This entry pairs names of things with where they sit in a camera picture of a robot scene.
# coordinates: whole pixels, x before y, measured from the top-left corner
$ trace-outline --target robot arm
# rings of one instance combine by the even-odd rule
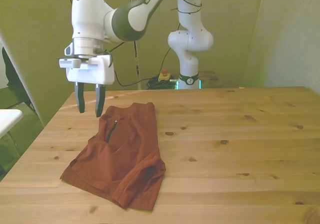
[[[73,0],[73,43],[67,56],[96,56],[103,41],[117,43],[139,40],[162,0],[135,0],[117,9],[104,0]]]
[[[96,84],[96,116],[102,114],[106,84],[114,82],[112,56],[105,53],[103,42],[139,40],[146,32],[154,11],[163,0],[135,0],[117,9],[104,0],[73,0],[72,43],[64,50],[66,56],[59,60],[66,68],[69,81],[75,82],[77,104],[85,111],[83,83]],[[184,88],[194,88],[199,83],[198,60],[189,51],[208,50],[213,44],[212,35],[201,22],[201,0],[178,0],[179,21],[186,30],[173,32],[169,45],[177,53],[181,72],[179,82]]]

